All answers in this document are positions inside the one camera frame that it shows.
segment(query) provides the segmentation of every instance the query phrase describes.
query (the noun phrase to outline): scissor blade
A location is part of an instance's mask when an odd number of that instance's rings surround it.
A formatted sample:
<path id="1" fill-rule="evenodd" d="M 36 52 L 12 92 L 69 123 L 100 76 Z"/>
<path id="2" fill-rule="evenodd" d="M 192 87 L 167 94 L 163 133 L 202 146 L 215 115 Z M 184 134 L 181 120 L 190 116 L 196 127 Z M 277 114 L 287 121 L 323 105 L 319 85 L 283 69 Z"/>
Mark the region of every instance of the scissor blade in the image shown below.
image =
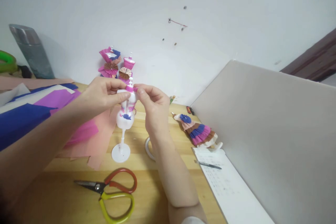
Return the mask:
<path id="1" fill-rule="evenodd" d="M 104 187 L 106 186 L 104 183 L 93 181 L 75 180 L 74 182 L 99 194 L 102 194 L 104 192 Z"/>
<path id="2" fill-rule="evenodd" d="M 85 181 L 85 180 L 75 180 L 74 181 L 76 184 L 81 185 L 81 186 L 92 186 L 95 187 L 96 182 L 93 181 Z"/>

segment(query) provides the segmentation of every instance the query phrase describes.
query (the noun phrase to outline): hand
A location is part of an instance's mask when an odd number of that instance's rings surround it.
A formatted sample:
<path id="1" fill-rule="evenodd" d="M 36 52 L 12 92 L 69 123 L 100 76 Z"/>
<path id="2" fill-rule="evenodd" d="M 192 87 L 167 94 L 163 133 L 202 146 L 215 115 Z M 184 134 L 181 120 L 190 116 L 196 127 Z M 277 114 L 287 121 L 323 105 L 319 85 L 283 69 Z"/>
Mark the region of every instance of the hand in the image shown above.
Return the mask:
<path id="1" fill-rule="evenodd" d="M 138 96 L 146 110 L 146 130 L 151 138 L 169 133 L 168 113 L 170 100 L 160 89 L 144 84 L 135 84 Z"/>
<path id="2" fill-rule="evenodd" d="M 129 92 L 117 93 L 119 89 L 125 88 L 126 84 L 119 79 L 96 77 L 85 91 L 69 104 L 68 109 L 72 109 L 75 113 L 83 112 L 82 119 L 90 120 L 127 100 L 131 96 Z"/>

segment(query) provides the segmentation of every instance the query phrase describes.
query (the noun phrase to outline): right hand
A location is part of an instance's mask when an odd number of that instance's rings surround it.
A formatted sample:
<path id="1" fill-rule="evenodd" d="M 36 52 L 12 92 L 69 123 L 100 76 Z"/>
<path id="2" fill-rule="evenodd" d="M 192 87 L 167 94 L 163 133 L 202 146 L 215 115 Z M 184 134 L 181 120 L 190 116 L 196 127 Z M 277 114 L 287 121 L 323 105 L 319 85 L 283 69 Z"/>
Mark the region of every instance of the right hand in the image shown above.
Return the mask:
<path id="1" fill-rule="evenodd" d="M 146 130 L 150 138 L 169 134 L 169 97 L 154 86 L 135 84 L 134 87 L 138 88 L 139 100 L 146 110 Z"/>

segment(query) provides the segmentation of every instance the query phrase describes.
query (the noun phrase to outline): left hand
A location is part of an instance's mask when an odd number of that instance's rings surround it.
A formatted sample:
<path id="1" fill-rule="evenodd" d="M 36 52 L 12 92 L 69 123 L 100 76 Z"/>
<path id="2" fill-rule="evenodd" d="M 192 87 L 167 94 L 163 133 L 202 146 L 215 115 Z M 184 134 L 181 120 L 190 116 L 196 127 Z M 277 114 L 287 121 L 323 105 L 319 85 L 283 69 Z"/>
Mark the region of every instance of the left hand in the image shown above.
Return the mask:
<path id="1" fill-rule="evenodd" d="M 69 104 L 69 109 L 75 113 L 82 112 L 80 114 L 83 119 L 90 120 L 127 100 L 131 96 L 129 92 L 117 93 L 119 89 L 125 88 L 126 84 L 119 79 L 96 77 L 85 91 Z"/>

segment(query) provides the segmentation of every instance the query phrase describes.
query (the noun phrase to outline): doll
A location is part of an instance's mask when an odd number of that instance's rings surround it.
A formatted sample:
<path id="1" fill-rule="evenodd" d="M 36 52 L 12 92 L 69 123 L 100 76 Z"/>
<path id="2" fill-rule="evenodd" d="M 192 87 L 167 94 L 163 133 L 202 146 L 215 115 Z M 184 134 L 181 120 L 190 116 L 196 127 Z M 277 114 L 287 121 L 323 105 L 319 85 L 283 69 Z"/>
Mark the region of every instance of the doll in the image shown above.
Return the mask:
<path id="1" fill-rule="evenodd" d="M 182 123 L 183 130 L 186 131 L 197 148 L 208 148 L 211 145 L 217 150 L 222 147 L 223 143 L 216 144 L 217 134 L 211 128 L 204 124 L 199 124 L 191 120 L 187 115 L 174 114 L 174 119 Z"/>

